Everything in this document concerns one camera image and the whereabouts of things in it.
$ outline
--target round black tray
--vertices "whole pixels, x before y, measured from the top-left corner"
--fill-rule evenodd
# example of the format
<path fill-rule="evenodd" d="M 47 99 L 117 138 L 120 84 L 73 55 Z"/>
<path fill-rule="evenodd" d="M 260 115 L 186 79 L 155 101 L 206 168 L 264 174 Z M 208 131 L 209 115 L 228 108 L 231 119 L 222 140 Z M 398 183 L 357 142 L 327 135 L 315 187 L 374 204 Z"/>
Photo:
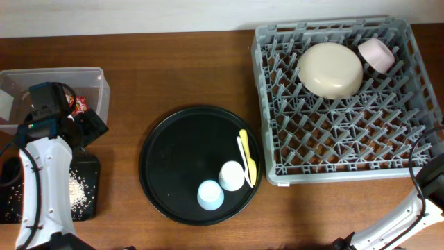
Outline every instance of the round black tray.
<path fill-rule="evenodd" d="M 247 182 L 235 192 L 224 190 L 222 206 L 201 208 L 197 190 L 205 180 L 218 181 L 222 165 L 236 160 L 244 165 L 236 137 L 248 132 L 257 183 Z M 253 198 L 262 179 L 260 147 L 251 128 L 230 111 L 216 107 L 181 110 L 157 125 L 145 140 L 139 158 L 140 183 L 150 202 L 173 221 L 194 226 L 222 222 L 240 212 Z"/>

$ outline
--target dish rack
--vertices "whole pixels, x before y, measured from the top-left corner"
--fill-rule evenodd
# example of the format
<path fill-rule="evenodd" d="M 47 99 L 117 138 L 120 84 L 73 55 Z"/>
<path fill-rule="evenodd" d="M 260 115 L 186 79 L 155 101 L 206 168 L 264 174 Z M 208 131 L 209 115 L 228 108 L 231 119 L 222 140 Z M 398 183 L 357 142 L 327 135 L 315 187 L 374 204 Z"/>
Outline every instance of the dish rack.
<path fill-rule="evenodd" d="M 358 53 L 357 46 L 371 38 L 390 48 L 395 63 L 386 74 L 364 63 L 364 79 L 353 97 L 323 99 L 300 82 L 296 65 L 310 46 L 335 42 Z M 411 27 L 403 19 L 261 26 L 251 53 L 266 176 L 274 185 L 409 176 L 411 145 L 442 121 Z M 413 153 L 414 172 L 442 152 L 437 134 L 422 140 Z"/>

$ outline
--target white cup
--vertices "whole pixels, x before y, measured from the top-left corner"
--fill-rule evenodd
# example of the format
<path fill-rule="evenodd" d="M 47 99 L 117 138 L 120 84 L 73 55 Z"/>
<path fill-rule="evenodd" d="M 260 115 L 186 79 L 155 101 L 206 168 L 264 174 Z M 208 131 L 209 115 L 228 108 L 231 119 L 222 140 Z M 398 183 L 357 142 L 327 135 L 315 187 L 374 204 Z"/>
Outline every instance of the white cup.
<path fill-rule="evenodd" d="M 244 169 L 237 161 L 226 162 L 219 172 L 219 184 L 224 190 L 236 191 L 245 182 Z"/>
<path fill-rule="evenodd" d="M 216 181 L 204 181 L 197 191 L 197 202 L 209 211 L 216 210 L 223 203 L 223 190 Z"/>

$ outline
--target plastic bin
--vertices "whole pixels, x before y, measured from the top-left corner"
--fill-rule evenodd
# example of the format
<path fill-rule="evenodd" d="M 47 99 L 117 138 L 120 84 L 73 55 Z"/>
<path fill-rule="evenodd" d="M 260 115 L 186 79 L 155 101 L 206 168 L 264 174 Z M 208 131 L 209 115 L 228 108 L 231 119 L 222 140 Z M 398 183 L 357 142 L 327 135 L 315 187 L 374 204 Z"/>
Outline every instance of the plastic bin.
<path fill-rule="evenodd" d="M 387 74 L 366 63 L 356 95 L 327 100 L 298 78 L 310 46 L 335 42 L 353 51 L 377 38 L 395 55 Z M 271 24 L 251 48 L 262 117 L 266 177 L 274 185 L 408 177 L 411 145 L 442 121 L 410 25 L 403 19 L 344 19 Z M 414 172 L 444 152 L 437 134 L 413 153 Z"/>
<path fill-rule="evenodd" d="M 110 86 L 99 67 L 18 69 L 0 72 L 0 131 L 14 135 L 33 110 L 28 87 L 44 82 L 66 83 L 103 122 L 108 119 Z"/>

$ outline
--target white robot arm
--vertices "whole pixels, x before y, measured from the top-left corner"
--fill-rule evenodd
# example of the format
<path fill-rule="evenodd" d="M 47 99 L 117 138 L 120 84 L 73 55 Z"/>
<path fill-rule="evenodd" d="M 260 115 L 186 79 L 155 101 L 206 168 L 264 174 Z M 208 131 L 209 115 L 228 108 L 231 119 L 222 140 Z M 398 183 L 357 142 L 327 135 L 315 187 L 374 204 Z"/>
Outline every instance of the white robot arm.
<path fill-rule="evenodd" d="M 424 228 L 444 221 L 444 153 L 427 163 L 416 176 L 411 168 L 419 141 L 441 130 L 444 126 L 423 133 L 411 148 L 409 171 L 415 189 L 409 196 L 375 225 L 334 241 L 334 250 L 391 250 Z"/>
<path fill-rule="evenodd" d="M 29 243 L 29 248 L 49 242 L 53 233 L 76 235 L 69 203 L 71 147 L 58 136 L 55 139 L 44 137 L 29 142 L 26 150 L 32 155 L 39 169 L 41 202 L 39 209 L 33 164 L 21 150 L 20 158 L 24 167 L 24 208 L 20 234 L 15 243 L 16 248 L 24 245 L 29 239 L 36 219 L 36 210 L 40 210 L 39 228 Z"/>
<path fill-rule="evenodd" d="M 74 118 L 61 83 L 29 87 L 31 112 L 11 144 L 20 149 L 24 173 L 24 208 L 17 249 L 93 249 L 76 237 L 69 202 L 72 153 L 108 131 L 93 110 Z"/>
<path fill-rule="evenodd" d="M 444 221 L 443 210 L 429 199 L 426 199 L 426 202 L 427 216 L 422 217 L 416 226 L 399 240 L 396 240 L 391 246 L 387 247 L 387 250 L 394 249 L 424 228 Z M 356 250 L 382 249 L 416 221 L 418 216 L 420 216 L 421 209 L 422 204 L 418 198 L 418 192 L 413 190 L 395 210 L 379 220 L 375 225 L 354 234 L 350 245 Z"/>

